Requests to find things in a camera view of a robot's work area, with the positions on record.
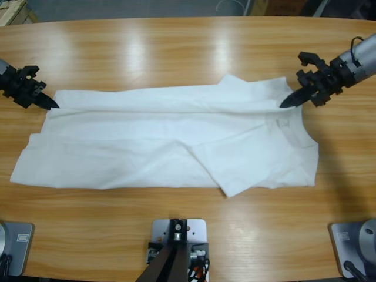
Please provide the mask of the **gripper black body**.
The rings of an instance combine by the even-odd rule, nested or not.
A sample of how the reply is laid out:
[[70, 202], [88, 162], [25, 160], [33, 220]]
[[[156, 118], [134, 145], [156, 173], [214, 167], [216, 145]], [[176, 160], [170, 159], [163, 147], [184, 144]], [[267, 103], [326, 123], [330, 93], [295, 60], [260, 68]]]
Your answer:
[[340, 94], [344, 87], [355, 85], [354, 74], [350, 71], [348, 63], [340, 58], [333, 59], [329, 64], [321, 58], [301, 58], [303, 66], [314, 65], [316, 72], [297, 72], [298, 81], [301, 87], [311, 87], [311, 98], [315, 106], [323, 106], [330, 99], [332, 94]]
[[1, 90], [7, 98], [13, 98], [18, 105], [28, 108], [39, 99], [46, 83], [34, 79], [39, 68], [6, 68], [1, 74]]

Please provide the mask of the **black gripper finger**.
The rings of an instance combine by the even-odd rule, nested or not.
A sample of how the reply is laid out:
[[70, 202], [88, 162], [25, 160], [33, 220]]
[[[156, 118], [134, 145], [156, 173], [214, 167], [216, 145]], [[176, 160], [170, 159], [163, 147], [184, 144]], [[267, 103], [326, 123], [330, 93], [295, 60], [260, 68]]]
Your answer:
[[297, 107], [306, 103], [311, 98], [311, 94], [305, 91], [295, 91], [288, 95], [280, 104], [281, 108]]
[[302, 105], [310, 100], [311, 87], [302, 87], [288, 95], [281, 103], [281, 105]]
[[51, 98], [37, 99], [35, 105], [45, 110], [51, 110], [58, 107], [58, 104]]
[[51, 97], [41, 92], [39, 94], [39, 107], [40, 108], [59, 108], [59, 105]]

